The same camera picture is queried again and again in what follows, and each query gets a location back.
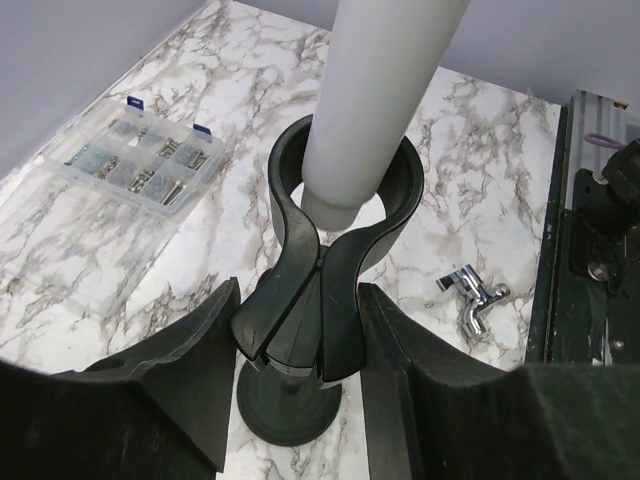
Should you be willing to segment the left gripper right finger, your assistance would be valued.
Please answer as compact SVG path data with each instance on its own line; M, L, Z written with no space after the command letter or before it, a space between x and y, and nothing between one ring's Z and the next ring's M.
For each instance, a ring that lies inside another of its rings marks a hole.
M489 366L420 326L376 285L359 306L374 479L635 479L639 370Z

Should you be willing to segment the white microphone grey mesh head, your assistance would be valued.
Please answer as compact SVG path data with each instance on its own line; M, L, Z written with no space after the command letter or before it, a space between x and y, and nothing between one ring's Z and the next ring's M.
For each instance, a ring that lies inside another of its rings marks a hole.
M302 164L301 208L319 229L346 229L374 195L467 8L339 2Z

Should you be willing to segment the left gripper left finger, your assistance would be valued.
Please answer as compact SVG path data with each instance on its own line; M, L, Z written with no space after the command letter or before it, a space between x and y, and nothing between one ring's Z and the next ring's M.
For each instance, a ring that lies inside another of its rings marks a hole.
M5 479L213 479L225 465L235 279L84 371L1 365Z

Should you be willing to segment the black round-base microphone stand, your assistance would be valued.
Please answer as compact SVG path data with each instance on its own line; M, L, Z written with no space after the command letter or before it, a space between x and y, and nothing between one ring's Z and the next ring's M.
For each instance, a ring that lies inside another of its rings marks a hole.
M377 189L384 219L322 244L291 197L302 182L311 123L311 116L294 122L271 149L271 217L281 252L231 320L247 360L236 390L241 417L254 435L284 447L324 433L339 411L343 380L364 368L358 278L389 252L424 188L420 156L403 138Z

